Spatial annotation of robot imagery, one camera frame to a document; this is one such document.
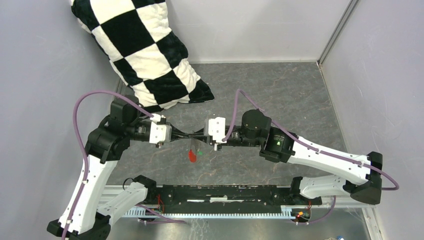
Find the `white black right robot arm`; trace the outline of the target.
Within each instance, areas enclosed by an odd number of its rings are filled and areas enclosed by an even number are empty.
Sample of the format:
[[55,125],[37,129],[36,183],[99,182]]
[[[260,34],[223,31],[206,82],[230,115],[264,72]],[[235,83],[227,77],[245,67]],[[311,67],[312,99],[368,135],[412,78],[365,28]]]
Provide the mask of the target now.
[[241,125],[229,131],[224,117],[209,118],[200,133],[205,142],[222,146],[259,147],[259,155],[274,163],[309,166],[327,176],[293,178],[289,199],[302,204],[307,199],[324,196],[350,196],[355,201],[378,205],[381,202],[382,179],[378,170],[383,167],[383,156],[372,151],[366,155],[350,154],[306,140],[296,134],[289,137],[281,129],[271,125],[272,120],[258,109],[242,115]]

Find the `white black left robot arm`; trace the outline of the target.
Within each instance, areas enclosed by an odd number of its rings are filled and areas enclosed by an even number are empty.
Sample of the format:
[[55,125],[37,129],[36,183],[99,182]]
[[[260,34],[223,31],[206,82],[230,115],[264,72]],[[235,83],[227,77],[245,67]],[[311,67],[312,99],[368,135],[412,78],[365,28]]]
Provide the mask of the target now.
[[110,114],[106,116],[83,143],[78,126],[78,110],[84,100],[75,103],[72,114],[73,128],[83,164],[71,199],[60,218],[47,225],[47,232],[63,240],[104,240],[112,226],[134,206],[144,202],[165,206],[157,183],[145,176],[135,177],[123,192],[100,205],[106,183],[130,146],[131,140],[160,145],[168,140],[171,127],[163,115],[146,111],[134,99],[114,95]]

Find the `silver keyring with red tool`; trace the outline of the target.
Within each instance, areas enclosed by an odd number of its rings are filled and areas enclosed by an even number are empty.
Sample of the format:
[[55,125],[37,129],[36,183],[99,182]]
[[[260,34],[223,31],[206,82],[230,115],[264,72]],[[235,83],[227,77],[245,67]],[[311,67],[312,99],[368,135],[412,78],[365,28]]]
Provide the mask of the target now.
[[188,159],[191,163],[197,161],[197,154],[199,153],[201,142],[196,138],[190,139],[190,146],[188,151]]

